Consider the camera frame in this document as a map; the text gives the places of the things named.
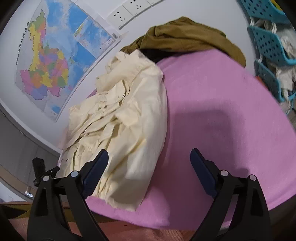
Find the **cream beige jacket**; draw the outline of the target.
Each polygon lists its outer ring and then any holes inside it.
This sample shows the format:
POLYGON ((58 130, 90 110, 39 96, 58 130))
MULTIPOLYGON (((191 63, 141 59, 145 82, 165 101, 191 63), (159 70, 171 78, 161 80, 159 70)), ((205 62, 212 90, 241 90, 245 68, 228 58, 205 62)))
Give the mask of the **cream beige jacket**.
POLYGON ((96 94, 69 110, 59 177, 101 150, 109 161, 93 196, 113 208, 142 203, 164 147, 168 107, 163 72, 141 51, 118 52, 96 80, 96 94))

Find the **grey brown door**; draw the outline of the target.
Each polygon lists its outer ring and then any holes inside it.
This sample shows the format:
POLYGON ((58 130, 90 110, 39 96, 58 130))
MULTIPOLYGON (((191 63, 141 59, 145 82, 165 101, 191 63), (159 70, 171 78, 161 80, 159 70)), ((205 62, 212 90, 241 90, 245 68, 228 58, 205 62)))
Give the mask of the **grey brown door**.
POLYGON ((27 201, 32 201, 37 191, 34 158, 43 159, 49 170, 57 165, 59 153, 33 137, 1 106, 1 184, 27 201), (34 197, 25 196, 25 191, 34 197))

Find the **peach knit sleeve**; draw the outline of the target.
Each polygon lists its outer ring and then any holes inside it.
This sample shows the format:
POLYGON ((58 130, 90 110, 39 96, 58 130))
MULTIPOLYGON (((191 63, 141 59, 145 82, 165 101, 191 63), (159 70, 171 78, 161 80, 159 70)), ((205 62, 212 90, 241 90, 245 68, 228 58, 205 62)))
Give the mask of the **peach knit sleeve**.
POLYGON ((30 219, 29 202, 1 203, 1 240, 191 240, 193 231, 158 230, 104 216, 75 217, 69 206, 62 219, 45 211, 30 219))

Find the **pink daisy bed sheet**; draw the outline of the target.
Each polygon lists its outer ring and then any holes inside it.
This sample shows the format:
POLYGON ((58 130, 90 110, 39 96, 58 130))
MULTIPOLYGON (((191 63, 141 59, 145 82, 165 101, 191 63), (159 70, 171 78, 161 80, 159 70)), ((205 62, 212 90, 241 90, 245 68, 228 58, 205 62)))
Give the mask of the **pink daisy bed sheet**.
POLYGON ((197 148, 233 176, 254 174, 269 209, 295 195, 295 130, 271 93, 218 50, 158 63, 168 97, 168 131, 136 211, 89 197, 95 213, 150 228, 196 230, 212 204, 191 163, 197 148))

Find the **black garment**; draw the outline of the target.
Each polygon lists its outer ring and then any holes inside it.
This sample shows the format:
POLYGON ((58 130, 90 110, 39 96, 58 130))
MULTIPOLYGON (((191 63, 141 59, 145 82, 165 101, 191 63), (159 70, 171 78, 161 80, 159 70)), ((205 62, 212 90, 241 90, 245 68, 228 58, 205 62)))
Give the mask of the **black garment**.
POLYGON ((215 47, 211 45, 190 45, 187 47, 184 47, 183 49, 157 49, 157 48, 142 48, 139 49, 142 54, 144 54, 149 60, 153 61, 154 63, 158 63, 159 61, 174 56, 174 55, 182 55, 182 54, 188 54, 192 52, 198 52, 198 51, 205 51, 205 50, 211 50, 215 49, 215 47))

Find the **teal perforated storage rack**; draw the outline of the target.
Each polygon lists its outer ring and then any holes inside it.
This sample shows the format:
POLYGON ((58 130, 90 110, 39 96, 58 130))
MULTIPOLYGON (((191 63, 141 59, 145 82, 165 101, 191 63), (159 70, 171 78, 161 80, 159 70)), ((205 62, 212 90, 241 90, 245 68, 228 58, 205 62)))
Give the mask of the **teal perforated storage rack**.
POLYGON ((257 54, 255 69, 281 109, 295 108, 295 15, 288 1, 239 0, 257 54))

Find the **olive brown garment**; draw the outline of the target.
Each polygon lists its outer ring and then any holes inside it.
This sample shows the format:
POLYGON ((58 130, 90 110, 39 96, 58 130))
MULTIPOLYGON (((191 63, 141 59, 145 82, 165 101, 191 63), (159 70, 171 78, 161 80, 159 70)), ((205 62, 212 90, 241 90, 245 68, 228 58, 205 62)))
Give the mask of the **olive brown garment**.
POLYGON ((190 45, 211 45, 242 67, 246 66, 241 50, 222 31, 196 23, 184 16, 149 28, 143 36, 123 47, 121 51, 130 54, 142 48, 179 50, 190 45))

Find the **colourful wall map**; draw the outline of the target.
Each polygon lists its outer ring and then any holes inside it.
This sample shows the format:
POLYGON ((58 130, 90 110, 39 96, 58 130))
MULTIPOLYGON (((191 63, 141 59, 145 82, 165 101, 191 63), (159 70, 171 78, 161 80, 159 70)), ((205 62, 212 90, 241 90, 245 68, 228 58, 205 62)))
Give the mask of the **colourful wall map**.
POLYGON ((21 39, 15 84, 56 121, 81 81, 120 39, 83 1, 41 1, 21 39))

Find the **white wall socket panel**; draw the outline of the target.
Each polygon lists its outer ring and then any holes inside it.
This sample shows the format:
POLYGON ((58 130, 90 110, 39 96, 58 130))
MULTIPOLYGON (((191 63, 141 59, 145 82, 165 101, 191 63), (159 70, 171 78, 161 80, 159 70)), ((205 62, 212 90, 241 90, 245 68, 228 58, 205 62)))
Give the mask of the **white wall socket panel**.
POLYGON ((107 21, 118 29, 122 29, 141 13, 162 2, 162 0, 129 0, 117 7, 107 16, 107 21))

